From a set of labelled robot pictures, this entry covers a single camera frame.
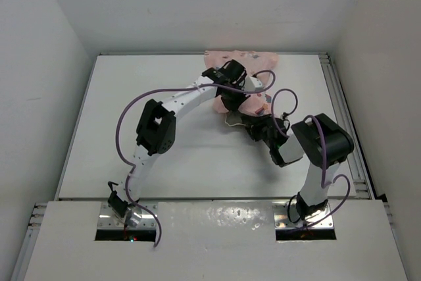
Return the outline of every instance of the gray wall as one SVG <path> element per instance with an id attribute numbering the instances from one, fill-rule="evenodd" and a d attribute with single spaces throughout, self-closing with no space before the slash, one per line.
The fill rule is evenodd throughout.
<path id="1" fill-rule="evenodd" d="M 372 176 L 386 193 L 411 280 L 421 280 L 421 0 L 359 0 L 337 49 Z"/>
<path id="2" fill-rule="evenodd" d="M 58 0 L 90 53 L 330 51 L 355 0 Z"/>
<path id="3" fill-rule="evenodd" d="M 91 61 L 55 0 L 0 0 L 0 280 L 54 197 Z"/>

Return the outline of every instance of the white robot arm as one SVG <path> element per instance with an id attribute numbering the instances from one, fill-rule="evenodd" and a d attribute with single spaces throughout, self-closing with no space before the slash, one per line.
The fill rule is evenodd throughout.
<path id="1" fill-rule="evenodd" d="M 328 190 L 335 173 L 354 150 L 354 142 L 350 135 L 327 115 L 322 113 L 310 117 L 312 120 L 309 122 L 306 122 L 305 118 L 292 125 L 293 136 L 289 137 L 279 150 L 285 164 L 288 164 L 294 159 L 291 154 L 297 152 L 299 143 L 310 160 L 304 186 L 297 194 L 296 208 L 301 220 L 325 208 L 328 203 Z"/>
<path id="2" fill-rule="evenodd" d="M 244 92 L 225 91 L 221 86 Z M 262 91 L 263 88 L 262 82 L 256 76 L 247 76 L 241 64 L 230 61 L 226 68 L 206 70 L 186 88 L 191 89 L 190 91 L 176 93 L 160 102 L 149 100 L 145 104 L 136 129 L 136 150 L 132 160 L 135 167 L 128 184 L 130 197 L 133 200 L 139 198 L 141 184 L 148 177 L 153 164 L 160 155 L 172 147 L 176 135 L 176 122 L 183 116 L 218 95 L 222 95 L 222 100 L 228 109 L 238 108 L 248 98 L 248 93 Z M 123 218 L 127 205 L 130 204 L 126 184 L 109 182 L 109 186 L 112 189 L 109 204 L 116 214 Z"/>

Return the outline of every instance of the white enclosure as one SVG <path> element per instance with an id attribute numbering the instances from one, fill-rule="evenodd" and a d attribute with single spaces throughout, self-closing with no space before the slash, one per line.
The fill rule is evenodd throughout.
<path id="1" fill-rule="evenodd" d="M 333 51 L 356 0 L 57 0 L 90 53 Z"/>

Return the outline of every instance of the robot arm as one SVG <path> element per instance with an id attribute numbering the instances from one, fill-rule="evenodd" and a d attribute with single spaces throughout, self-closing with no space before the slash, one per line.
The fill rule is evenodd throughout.
<path id="1" fill-rule="evenodd" d="M 262 82 L 256 77 L 249 77 L 244 67 L 232 60 L 226 67 L 216 70 L 210 68 L 200 76 L 189 91 L 172 95 L 163 101 L 149 100 L 145 104 L 139 124 L 136 128 L 136 150 L 133 164 L 136 166 L 130 175 L 128 189 L 130 196 L 136 200 L 139 197 L 140 185 L 148 177 L 157 158 L 166 153 L 174 144 L 176 137 L 176 122 L 205 101 L 222 95 L 227 108 L 239 107 L 248 96 L 245 93 L 226 91 L 221 86 L 242 89 L 243 91 L 260 91 Z M 109 205 L 115 213 L 123 218 L 129 204 L 125 183 L 109 182 L 112 193 Z"/>
<path id="2" fill-rule="evenodd" d="M 297 212 L 301 220 L 322 210 L 328 203 L 328 190 L 339 165 L 354 150 L 350 135 L 324 113 L 316 115 L 322 128 L 326 144 L 326 173 L 323 174 L 323 152 L 318 129 L 313 121 L 301 121 L 291 127 L 295 139 L 310 160 L 304 186 L 297 194 Z M 295 144 L 288 142 L 280 148 L 280 154 L 287 157 Z"/>
<path id="3" fill-rule="evenodd" d="M 322 146 L 316 125 L 310 121 L 293 124 L 293 134 L 288 138 L 279 133 L 272 115 L 251 117 L 242 115 L 246 131 L 254 141 L 262 140 L 268 147 L 270 156 L 280 167 L 294 163 L 306 154 L 310 166 L 304 186 L 297 194 L 296 208 L 301 220 L 318 210 L 325 208 L 328 202 L 328 190 L 340 163 L 346 160 L 354 150 L 350 135 L 327 115 L 316 116 L 322 128 L 326 143 L 326 173 L 323 175 Z M 284 135 L 284 119 L 276 118 Z"/>

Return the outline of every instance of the white panel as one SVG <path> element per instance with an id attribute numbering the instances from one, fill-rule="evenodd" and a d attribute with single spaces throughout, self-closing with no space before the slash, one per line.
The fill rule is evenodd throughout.
<path id="1" fill-rule="evenodd" d="M 54 197 L 91 61 L 55 0 L 0 0 L 0 280 Z"/>
<path id="2" fill-rule="evenodd" d="M 87 48 L 330 50 L 355 0 L 58 0 Z"/>
<path id="3" fill-rule="evenodd" d="M 311 242 L 276 242 L 269 201 L 159 203 L 156 249 L 94 241 L 100 207 L 50 202 L 25 281 L 406 280 L 381 201 L 346 202 L 337 239 Z"/>
<path id="4" fill-rule="evenodd" d="M 107 182 L 122 181 L 130 170 L 118 158 L 114 144 L 123 108 L 151 89 L 186 87 L 204 69 L 202 55 L 100 56 L 60 198 L 108 197 Z M 280 55 L 274 71 L 278 79 L 271 92 L 289 87 L 299 97 L 297 112 L 290 117 L 292 123 L 308 114 L 326 113 L 335 118 L 317 55 Z M 153 97 L 160 100 L 167 95 Z M 135 130 L 145 102 L 132 108 L 121 129 L 122 150 L 127 157 L 134 152 Z M 280 94 L 275 110 L 280 115 L 293 106 L 290 94 Z M 243 128 L 226 126 L 224 116 L 215 113 L 209 101 L 177 123 L 174 146 L 156 161 L 141 193 L 145 198 L 290 197 L 303 186 L 308 167 L 307 157 L 285 168 L 277 167 L 265 144 L 251 141 Z M 351 177 L 347 163 L 339 171 Z M 346 182 L 338 181 L 330 188 L 330 196 L 343 196 L 346 187 Z"/>
<path id="5" fill-rule="evenodd" d="M 359 0 L 337 49 L 339 76 L 404 263 L 421 280 L 421 0 Z"/>

